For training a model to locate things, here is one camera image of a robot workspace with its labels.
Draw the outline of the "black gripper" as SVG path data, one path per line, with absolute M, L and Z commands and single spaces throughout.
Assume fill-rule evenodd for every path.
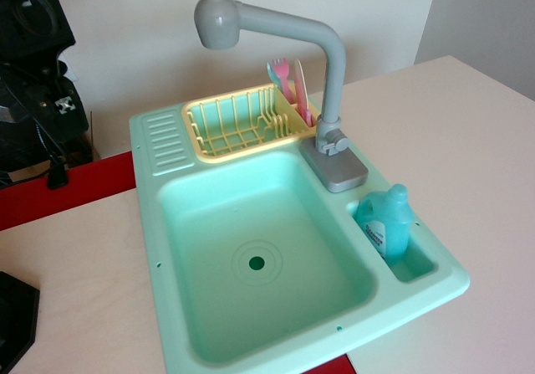
M 89 123 L 65 77 L 61 53 L 75 45 L 59 0 L 1 0 L 1 109 L 16 105 L 17 85 L 37 85 L 38 130 L 61 154 L 83 152 Z

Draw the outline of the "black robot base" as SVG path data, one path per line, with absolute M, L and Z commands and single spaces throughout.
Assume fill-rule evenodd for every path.
M 1 373 L 9 373 L 35 341 L 40 291 L 1 272 Z

